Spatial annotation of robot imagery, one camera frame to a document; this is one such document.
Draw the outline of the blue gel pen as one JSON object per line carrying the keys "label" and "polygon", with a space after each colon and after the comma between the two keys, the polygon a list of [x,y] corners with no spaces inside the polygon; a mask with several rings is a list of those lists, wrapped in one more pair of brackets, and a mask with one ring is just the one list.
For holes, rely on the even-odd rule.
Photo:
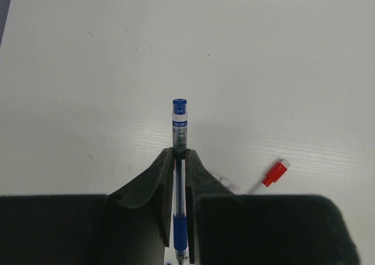
{"label": "blue gel pen", "polygon": [[173,246],[178,264],[183,264],[188,248],[185,207],[185,155],[187,150],[187,100],[172,101],[172,146],[174,167],[175,210],[173,213]]}

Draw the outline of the red cap marker top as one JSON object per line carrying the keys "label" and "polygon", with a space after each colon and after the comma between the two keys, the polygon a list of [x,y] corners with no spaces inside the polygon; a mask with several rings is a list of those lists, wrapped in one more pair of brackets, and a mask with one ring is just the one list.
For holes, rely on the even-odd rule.
{"label": "red cap marker top", "polygon": [[274,185],[289,170],[290,166],[291,163],[288,160],[278,158],[264,172],[261,179],[246,192],[246,195],[262,195],[267,193],[267,189]]}

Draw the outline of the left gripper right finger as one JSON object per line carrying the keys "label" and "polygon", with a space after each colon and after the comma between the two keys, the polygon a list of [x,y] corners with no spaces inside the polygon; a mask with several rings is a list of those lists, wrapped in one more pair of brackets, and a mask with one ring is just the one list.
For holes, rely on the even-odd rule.
{"label": "left gripper right finger", "polygon": [[192,264],[359,264],[339,208],[320,195],[236,195],[186,152]]}

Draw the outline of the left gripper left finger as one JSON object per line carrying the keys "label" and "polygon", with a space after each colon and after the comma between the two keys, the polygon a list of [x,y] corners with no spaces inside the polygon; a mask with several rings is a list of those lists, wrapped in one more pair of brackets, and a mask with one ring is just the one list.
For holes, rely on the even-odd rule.
{"label": "left gripper left finger", "polygon": [[171,229],[173,152],[117,191],[1,197],[2,264],[162,264]]}

